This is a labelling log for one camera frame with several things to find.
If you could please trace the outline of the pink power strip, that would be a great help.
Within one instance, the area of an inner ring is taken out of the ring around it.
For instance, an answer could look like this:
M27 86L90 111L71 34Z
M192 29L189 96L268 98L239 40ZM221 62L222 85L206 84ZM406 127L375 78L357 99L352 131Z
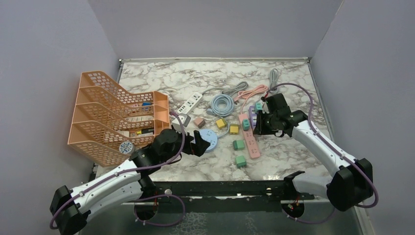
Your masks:
M248 117L247 114L240 114L238 116L238 118L239 118L240 124L242 123L242 120L245 119L245 118L249 120L249 117ZM260 151L259 151L256 139L253 135L252 127L250 126L250 129L248 131L244 131L242 129L242 133L243 133L245 142L247 144L247 149L248 149L248 153L250 155L250 158L251 159L259 158L260 157Z

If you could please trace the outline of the white power strip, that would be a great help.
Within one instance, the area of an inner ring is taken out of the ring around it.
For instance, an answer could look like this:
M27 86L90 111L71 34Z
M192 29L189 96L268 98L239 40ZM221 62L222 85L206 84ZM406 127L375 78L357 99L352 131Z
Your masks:
M203 95L199 92L194 92L190 98L178 109L178 114L190 114L201 102Z

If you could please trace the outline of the green charger adapter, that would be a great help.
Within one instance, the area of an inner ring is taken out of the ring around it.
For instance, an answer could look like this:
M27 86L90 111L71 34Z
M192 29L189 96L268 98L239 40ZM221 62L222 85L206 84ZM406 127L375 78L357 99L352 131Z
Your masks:
M235 165L237 168L245 167L247 165L247 161L244 156L239 155L235 157Z

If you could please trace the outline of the yellow olive charger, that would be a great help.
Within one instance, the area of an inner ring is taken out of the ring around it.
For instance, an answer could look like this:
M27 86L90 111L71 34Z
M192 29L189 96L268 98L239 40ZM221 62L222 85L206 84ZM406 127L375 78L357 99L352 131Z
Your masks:
M239 134L239 125L238 124L230 124L229 133L231 135L238 135Z
M226 120L224 118L219 118L215 121L218 129L223 129L228 126Z

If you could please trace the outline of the brown pink small charger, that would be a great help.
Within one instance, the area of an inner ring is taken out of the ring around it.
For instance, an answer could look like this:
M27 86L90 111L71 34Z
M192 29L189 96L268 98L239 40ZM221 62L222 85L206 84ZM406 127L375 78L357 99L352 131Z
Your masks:
M206 121L203 118L201 118L201 117L197 117L197 118L194 119L193 123L194 123L194 125L196 127L198 127L199 129L201 129L201 128L203 128L205 126Z

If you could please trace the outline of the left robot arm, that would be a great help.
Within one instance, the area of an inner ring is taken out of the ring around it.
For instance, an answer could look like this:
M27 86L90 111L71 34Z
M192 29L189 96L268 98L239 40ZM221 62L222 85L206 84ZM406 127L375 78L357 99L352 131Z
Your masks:
M124 202L153 199L155 185L150 175L174 163L183 153L202 156L210 143L199 131L190 135L174 127L162 130L152 143L138 148L113 170L74 188L56 189L49 210L49 227L62 235L74 235L100 212Z

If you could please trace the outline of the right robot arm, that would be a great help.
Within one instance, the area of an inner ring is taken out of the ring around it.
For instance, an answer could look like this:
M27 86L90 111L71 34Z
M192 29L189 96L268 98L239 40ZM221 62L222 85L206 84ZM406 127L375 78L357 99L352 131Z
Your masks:
M305 146L326 168L329 177L295 172L284 178L283 195L295 199L309 193L328 199L338 211L352 207L373 208L379 203L379 193L373 183L373 167L365 158L357 159L337 146L313 123L313 98L306 92L310 109L292 111L283 94L266 94L261 98L267 112L257 111L255 135L288 135Z

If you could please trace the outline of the blue round power socket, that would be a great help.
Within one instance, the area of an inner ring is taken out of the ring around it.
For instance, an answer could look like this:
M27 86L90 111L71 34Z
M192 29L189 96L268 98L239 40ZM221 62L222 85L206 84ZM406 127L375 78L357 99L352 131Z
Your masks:
M199 133L203 140L210 143L210 146L206 149L205 152L206 153L212 152L218 144L217 134L211 129L201 129L199 130Z

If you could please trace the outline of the black metal base rail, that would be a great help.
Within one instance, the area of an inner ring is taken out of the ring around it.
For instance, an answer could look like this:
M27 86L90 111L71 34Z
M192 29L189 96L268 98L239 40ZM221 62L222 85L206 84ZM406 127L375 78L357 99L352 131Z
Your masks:
M313 200L283 180L156 182L154 199L134 202L141 213L281 212L281 205Z

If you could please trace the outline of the yellow olive charger left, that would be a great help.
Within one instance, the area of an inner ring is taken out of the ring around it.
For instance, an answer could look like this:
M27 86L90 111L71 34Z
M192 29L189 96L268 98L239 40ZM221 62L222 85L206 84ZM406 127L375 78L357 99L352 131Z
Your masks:
M223 129L228 126L226 120L224 118L219 118L215 121L218 129Z

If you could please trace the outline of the orange plastic file organizer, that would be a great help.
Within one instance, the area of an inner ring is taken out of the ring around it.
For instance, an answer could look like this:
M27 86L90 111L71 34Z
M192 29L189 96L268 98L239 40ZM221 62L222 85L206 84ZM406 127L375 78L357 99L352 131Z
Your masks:
M96 164L116 166L129 157L122 142L143 147L169 128L167 95L130 93L99 70L81 74L68 145Z

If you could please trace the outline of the yellow olive charger right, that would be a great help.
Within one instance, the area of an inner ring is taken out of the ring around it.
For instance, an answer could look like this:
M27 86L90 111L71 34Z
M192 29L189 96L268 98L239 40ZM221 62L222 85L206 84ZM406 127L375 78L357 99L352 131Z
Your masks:
M229 133L231 135L238 135L239 134L239 125L238 124L230 124Z

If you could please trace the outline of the purple power strip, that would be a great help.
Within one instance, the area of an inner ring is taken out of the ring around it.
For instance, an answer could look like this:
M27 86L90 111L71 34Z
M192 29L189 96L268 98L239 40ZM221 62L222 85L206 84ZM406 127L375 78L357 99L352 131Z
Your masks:
M250 106L248 111L249 111L249 119L250 119L251 127L252 129L254 129L257 123L256 105Z

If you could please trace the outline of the teal charger adapter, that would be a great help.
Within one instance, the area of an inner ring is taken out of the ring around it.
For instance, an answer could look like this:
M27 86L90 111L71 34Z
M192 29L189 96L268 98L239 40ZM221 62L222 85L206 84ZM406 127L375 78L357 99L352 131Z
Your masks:
M242 120L242 123L241 123L241 126L242 126L242 129L244 131L248 131L250 129L250 126L251 126L250 121L248 119L246 119L246 118L243 119Z
M263 105L260 102L257 102L254 106L254 111L257 113L258 111L262 111L263 110Z

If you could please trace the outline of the green charger near strip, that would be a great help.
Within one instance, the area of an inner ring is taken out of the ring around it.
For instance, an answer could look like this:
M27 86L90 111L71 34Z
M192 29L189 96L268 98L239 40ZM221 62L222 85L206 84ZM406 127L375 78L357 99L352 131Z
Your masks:
M235 151L245 149L245 144L243 140L235 140L232 142L232 147Z

